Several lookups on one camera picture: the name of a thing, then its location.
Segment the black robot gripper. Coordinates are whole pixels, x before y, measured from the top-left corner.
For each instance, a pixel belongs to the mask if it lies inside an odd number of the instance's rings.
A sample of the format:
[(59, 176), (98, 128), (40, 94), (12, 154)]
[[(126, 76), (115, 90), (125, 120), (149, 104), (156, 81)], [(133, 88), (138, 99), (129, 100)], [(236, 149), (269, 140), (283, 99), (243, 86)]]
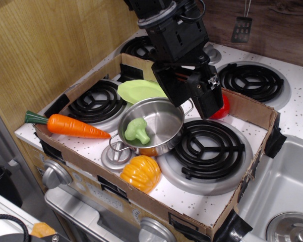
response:
[(221, 83), (216, 68), (209, 65), (209, 57), (198, 57), (195, 69), (169, 66), (190, 53), (202, 49), (209, 37), (195, 1), (176, 1), (176, 12), (146, 32), (154, 47), (151, 55), (156, 62), (152, 71), (168, 99), (175, 107), (190, 97), (202, 119), (208, 119), (223, 107)]

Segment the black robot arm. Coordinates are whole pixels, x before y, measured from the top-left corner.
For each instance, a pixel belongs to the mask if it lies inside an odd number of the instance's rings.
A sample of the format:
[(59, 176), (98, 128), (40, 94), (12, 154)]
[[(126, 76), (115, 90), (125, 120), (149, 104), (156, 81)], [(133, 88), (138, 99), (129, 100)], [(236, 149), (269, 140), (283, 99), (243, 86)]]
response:
[(209, 37), (195, 1), (126, 1), (154, 49), (152, 71), (169, 100), (192, 99), (207, 119), (223, 107), (220, 79), (203, 48)]

